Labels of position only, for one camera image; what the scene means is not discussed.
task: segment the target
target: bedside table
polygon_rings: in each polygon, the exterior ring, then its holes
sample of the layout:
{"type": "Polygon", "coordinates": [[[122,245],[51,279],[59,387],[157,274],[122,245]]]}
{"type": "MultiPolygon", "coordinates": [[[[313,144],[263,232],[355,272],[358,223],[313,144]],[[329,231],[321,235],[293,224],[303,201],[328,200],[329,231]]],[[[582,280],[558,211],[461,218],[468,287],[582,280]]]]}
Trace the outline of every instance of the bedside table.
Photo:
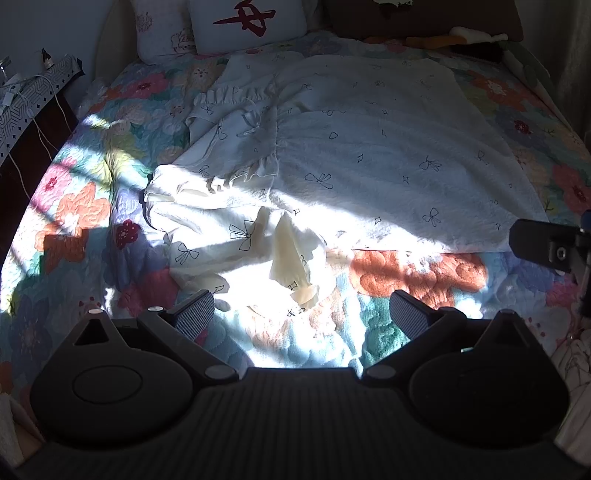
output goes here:
{"type": "Polygon", "coordinates": [[[74,130],[78,121],[63,96],[64,87],[74,78],[84,74],[79,61],[67,56],[57,61],[50,69],[40,73],[24,85],[9,108],[0,115],[0,259],[4,262],[12,239],[27,209],[29,199],[22,191],[17,169],[8,157],[13,157],[22,173],[22,180],[29,195],[33,195],[43,174],[57,151],[48,144],[43,135],[51,159],[41,140],[35,122],[56,148],[60,149],[74,130]],[[59,108],[60,102],[64,113],[59,108]],[[34,119],[30,118],[33,110],[34,119]]]}

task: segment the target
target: red symbol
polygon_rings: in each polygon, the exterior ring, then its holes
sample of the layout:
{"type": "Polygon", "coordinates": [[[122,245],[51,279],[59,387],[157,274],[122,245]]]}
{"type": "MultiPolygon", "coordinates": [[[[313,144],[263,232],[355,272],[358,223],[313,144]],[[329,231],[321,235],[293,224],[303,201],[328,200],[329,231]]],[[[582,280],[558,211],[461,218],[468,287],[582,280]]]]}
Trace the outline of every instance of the red symbol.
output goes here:
{"type": "Polygon", "coordinates": [[[234,10],[238,10],[238,16],[232,18],[224,18],[223,20],[219,20],[214,22],[214,25],[224,24],[224,23],[241,23],[243,30],[250,30],[253,32],[257,37],[262,37],[265,32],[267,31],[267,25],[265,24],[265,19],[273,18],[275,16],[275,10],[269,10],[267,12],[259,12],[258,8],[256,8],[250,0],[243,0],[242,2],[238,3],[234,10]],[[247,15],[245,12],[245,8],[251,9],[251,14],[247,15]],[[258,20],[261,25],[256,25],[253,21],[258,20]]]}

